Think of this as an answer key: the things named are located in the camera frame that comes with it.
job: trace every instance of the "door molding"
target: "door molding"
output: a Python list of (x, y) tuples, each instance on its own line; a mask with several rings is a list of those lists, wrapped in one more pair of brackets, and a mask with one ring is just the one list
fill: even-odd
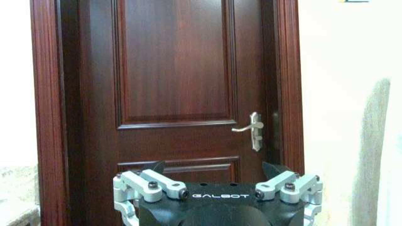
[[(267, 84), (267, 97), (278, 99), (278, 103), (267, 105), (266, 128), (268, 131), (274, 131), (275, 126), (279, 128), (278, 134), (267, 133), (266, 142), (276, 143), (268, 160), (303, 174), (298, 3), (296, 0), (263, 0), (262, 6), (263, 22), (274, 24), (263, 28), (264, 61), (271, 62), (264, 73), (272, 81)], [(79, 78), (73, 77), (79, 75), (80, 60), (75, 54), (63, 52), (64, 48), (75, 47), (79, 53), (79, 41), (63, 42), (68, 38), (77, 40), (77, 0), (31, 0), (31, 14), (41, 222), (43, 226), (77, 225), (72, 219), (81, 215), (75, 206), (83, 201), (84, 181), (75, 177), (80, 169), (68, 166), (81, 163), (80, 132), (76, 130), (80, 105), (68, 102), (80, 97)], [(75, 219), (75, 222), (83, 223), (84, 219)]]
[(63, 58), (55, 0), (31, 0), (41, 225), (68, 225)]

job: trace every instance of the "wooden door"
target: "wooden door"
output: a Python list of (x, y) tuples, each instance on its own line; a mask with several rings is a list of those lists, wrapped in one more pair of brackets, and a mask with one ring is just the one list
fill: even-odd
[(116, 224), (112, 177), (148, 161), (183, 181), (263, 181), (267, 148), (231, 132), (266, 119), (260, 0), (79, 8), (87, 224)]

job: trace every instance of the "silver door handle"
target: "silver door handle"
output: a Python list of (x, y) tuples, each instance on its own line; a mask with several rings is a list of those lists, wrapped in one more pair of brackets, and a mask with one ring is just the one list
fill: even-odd
[(262, 123), (262, 116), (259, 113), (254, 112), (250, 115), (251, 124), (244, 128), (236, 129), (232, 128), (232, 132), (244, 132), (246, 130), (251, 130), (251, 142), (252, 149), (258, 152), (263, 146), (263, 131), (262, 128), (264, 124)]
[(232, 132), (244, 132), (246, 130), (248, 129), (252, 129), (252, 128), (258, 128), (258, 129), (262, 129), (264, 127), (264, 124), (259, 121), (256, 123), (252, 123), (250, 124), (248, 126), (246, 126), (244, 128), (240, 128), (240, 129), (235, 129), (232, 128)]

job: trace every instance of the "black mounting plate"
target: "black mounting plate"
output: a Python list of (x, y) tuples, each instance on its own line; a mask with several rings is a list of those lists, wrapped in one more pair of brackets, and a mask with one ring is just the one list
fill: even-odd
[(140, 226), (302, 226), (305, 202), (258, 201), (251, 184), (186, 183), (184, 201), (139, 202)]

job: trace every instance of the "black screw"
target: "black screw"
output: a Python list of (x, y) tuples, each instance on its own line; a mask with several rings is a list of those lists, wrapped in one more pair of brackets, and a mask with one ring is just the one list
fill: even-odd
[(260, 190), (255, 190), (255, 197), (262, 200), (264, 198), (264, 193)]
[(294, 192), (295, 189), (296, 189), (296, 186), (295, 186), (294, 183), (286, 183), (284, 184), (284, 189)]
[(188, 198), (188, 195), (190, 195), (190, 192), (188, 192), (186, 189), (182, 189), (182, 190), (179, 191), (179, 198), (180, 198), (182, 200), (186, 200), (186, 199)]
[(150, 189), (158, 189), (158, 182), (156, 182), (156, 181), (151, 181), (151, 182), (148, 183), (148, 188), (150, 188)]

